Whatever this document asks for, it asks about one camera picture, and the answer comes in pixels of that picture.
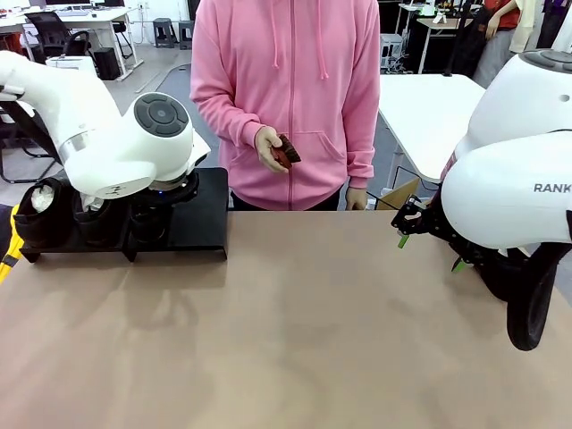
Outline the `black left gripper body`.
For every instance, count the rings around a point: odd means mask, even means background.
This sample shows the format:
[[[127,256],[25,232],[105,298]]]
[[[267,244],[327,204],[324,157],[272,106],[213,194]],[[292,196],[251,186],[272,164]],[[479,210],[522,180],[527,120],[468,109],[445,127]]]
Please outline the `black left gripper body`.
[[[170,190],[143,189],[130,196],[131,209],[157,209],[186,203],[198,194],[199,177],[196,172],[187,175],[182,183]]]

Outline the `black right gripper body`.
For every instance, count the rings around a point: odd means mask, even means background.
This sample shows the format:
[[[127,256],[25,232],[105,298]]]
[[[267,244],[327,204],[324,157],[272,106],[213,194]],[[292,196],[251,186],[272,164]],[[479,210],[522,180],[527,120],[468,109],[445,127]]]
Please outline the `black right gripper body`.
[[[458,256],[470,257],[475,262],[474,247],[452,228],[439,200],[431,200],[426,205],[423,219],[425,232],[446,241]]]

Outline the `brown wooden shoe brush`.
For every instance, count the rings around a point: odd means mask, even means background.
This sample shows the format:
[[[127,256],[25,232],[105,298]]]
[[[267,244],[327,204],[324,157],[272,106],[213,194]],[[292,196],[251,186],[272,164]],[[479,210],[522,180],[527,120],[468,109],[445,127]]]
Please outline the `brown wooden shoe brush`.
[[[278,138],[282,145],[271,147],[271,154],[278,164],[289,170],[294,164],[301,161],[301,157],[286,135],[280,134]]]

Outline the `person's right forearm pink sleeve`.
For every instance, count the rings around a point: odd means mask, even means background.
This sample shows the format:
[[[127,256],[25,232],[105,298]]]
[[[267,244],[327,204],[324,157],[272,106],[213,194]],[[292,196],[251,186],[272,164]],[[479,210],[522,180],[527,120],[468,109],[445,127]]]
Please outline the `person's right forearm pink sleeve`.
[[[255,145],[255,136],[262,123],[256,114],[237,107],[227,88],[217,82],[191,84],[191,100],[210,129],[221,139],[227,139],[236,147]]]

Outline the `person's left hand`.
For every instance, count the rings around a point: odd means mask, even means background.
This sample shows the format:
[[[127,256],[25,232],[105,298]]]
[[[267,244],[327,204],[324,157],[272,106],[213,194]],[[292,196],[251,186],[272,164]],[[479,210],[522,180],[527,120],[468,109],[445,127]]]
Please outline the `person's left hand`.
[[[367,191],[366,189],[348,187],[345,194],[345,200],[347,211],[366,210]]]

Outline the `person's right hand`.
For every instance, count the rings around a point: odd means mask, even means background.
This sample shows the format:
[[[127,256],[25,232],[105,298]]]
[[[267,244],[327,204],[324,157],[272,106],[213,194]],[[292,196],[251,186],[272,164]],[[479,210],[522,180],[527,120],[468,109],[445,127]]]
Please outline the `person's right hand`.
[[[272,172],[287,172],[288,169],[282,166],[273,157],[273,149],[280,148],[282,141],[279,139],[276,130],[269,126],[263,126],[255,136],[255,147],[258,159],[262,165]]]

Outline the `brown cardboard box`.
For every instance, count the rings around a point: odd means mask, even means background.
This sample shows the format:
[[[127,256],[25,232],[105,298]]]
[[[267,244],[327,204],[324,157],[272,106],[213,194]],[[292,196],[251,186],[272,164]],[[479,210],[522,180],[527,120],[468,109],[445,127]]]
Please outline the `brown cardboard box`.
[[[408,200],[410,195],[413,195],[420,180],[415,178],[408,181],[395,189],[384,191],[383,195],[376,203],[376,210],[399,210]]]

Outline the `white table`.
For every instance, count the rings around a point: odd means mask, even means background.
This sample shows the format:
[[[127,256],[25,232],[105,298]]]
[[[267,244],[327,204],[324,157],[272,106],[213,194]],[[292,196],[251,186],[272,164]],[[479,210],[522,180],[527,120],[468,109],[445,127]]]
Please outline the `white table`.
[[[421,179],[439,182],[484,89],[457,74],[382,74],[380,88],[379,114],[396,140],[387,186],[403,158]]]

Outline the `black computer tower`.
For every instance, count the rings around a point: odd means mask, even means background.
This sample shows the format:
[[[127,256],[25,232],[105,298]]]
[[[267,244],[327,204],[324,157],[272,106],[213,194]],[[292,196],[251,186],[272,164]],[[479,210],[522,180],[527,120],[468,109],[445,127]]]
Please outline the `black computer tower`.
[[[111,47],[101,47],[93,52],[93,60],[101,80],[116,80],[120,75],[120,67]]]

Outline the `white air purifier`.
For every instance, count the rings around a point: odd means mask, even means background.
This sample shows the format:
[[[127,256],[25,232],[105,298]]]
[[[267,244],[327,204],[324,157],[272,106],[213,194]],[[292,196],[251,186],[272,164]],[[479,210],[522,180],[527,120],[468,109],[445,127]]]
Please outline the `white air purifier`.
[[[54,56],[46,59],[46,65],[58,69],[87,72],[97,76],[96,66],[90,56]]]

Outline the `yellow and dark cloth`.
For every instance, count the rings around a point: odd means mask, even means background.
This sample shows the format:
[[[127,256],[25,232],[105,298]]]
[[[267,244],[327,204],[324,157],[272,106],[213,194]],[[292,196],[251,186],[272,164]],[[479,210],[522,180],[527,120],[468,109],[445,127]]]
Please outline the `yellow and dark cloth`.
[[[18,205],[0,204],[0,284],[21,259],[24,241],[16,231],[13,219],[18,208]]]

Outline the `white computer case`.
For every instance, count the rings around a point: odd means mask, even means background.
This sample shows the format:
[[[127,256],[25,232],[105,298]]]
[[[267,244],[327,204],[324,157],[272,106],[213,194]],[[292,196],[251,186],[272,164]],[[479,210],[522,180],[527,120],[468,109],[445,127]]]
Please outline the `white computer case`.
[[[380,72],[385,74],[403,74],[402,36],[382,33],[380,41]]]

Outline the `white office desk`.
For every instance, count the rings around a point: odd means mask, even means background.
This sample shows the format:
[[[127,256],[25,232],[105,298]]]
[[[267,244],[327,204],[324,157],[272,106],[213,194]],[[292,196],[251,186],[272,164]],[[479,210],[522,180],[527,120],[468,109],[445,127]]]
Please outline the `white office desk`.
[[[101,41],[111,42],[114,49],[117,62],[120,66],[121,75],[116,81],[126,80],[140,65],[144,63],[138,57],[135,50],[136,42],[133,40],[130,28],[130,13],[134,8],[114,7],[103,11],[95,11],[86,15],[63,16],[62,21],[68,29],[87,29],[97,33]],[[122,21],[126,25],[127,40],[131,46],[132,57],[126,62],[122,56],[120,43],[114,35],[113,23]],[[31,61],[34,61],[34,55],[29,45],[28,35],[26,33],[26,25],[30,25],[24,13],[8,13],[6,17],[0,18],[0,35],[10,33],[21,34],[21,44],[28,54]]]

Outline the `black mesh office chair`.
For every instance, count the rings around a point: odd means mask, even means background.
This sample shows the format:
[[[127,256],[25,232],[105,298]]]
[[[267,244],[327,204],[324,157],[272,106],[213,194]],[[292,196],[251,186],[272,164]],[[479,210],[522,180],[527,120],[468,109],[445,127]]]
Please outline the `black mesh office chair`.
[[[55,12],[26,13],[26,21],[36,31],[38,47],[32,49],[33,61],[46,63],[46,59],[60,56],[92,56],[89,33],[72,32]]]

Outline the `cream hanging garment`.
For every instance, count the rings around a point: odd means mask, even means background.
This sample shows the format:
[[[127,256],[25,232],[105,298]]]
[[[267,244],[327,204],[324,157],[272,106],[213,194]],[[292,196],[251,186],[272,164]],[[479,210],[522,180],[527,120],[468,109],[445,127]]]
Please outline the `cream hanging garment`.
[[[523,53],[533,34],[543,9],[544,0],[515,0],[519,10],[519,19],[511,39],[509,51],[514,54]]]

